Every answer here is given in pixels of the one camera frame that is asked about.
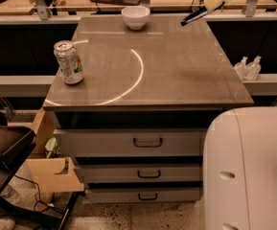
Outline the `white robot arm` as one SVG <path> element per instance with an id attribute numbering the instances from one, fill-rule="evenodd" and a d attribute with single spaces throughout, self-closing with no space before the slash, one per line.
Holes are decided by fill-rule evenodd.
<path id="1" fill-rule="evenodd" d="M 209 126 L 205 230 L 277 230 L 277 106 L 236 108 Z"/>

